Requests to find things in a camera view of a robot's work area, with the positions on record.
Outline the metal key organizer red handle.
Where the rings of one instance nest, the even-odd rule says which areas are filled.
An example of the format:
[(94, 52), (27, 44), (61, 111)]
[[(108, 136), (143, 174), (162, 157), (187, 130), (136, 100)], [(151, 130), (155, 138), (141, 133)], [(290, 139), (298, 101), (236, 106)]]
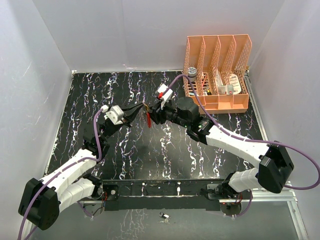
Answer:
[(150, 107), (148, 106), (148, 112), (145, 110), (145, 115), (146, 115), (146, 121), (147, 121), (148, 128), (151, 128), (151, 126), (152, 126), (151, 113), (152, 113), (152, 111), (151, 111)]

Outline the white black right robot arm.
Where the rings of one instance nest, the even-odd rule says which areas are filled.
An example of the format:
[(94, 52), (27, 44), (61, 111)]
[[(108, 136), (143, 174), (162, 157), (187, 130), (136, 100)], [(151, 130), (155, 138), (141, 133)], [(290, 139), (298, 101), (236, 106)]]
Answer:
[(148, 114), (156, 124), (170, 121), (180, 125), (194, 141), (223, 149), (252, 164), (251, 169), (232, 172), (214, 189), (204, 190), (206, 195), (233, 199), (241, 192), (255, 188), (279, 194), (294, 169), (283, 146), (251, 142), (240, 135), (228, 136), (211, 119), (200, 114), (199, 106), (190, 97), (179, 98), (177, 104), (158, 101), (149, 108)]

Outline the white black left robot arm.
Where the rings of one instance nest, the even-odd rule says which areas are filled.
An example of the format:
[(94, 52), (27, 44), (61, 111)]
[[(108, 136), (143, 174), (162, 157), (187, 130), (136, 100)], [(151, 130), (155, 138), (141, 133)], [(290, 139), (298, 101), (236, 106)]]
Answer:
[(22, 220), (47, 230), (59, 214), (75, 202), (88, 197), (99, 199), (103, 195), (102, 182), (84, 174), (107, 155), (110, 148), (107, 139), (123, 126), (130, 127), (143, 106), (142, 102), (103, 105), (84, 129), (81, 149), (51, 174), (26, 183), (18, 208)]

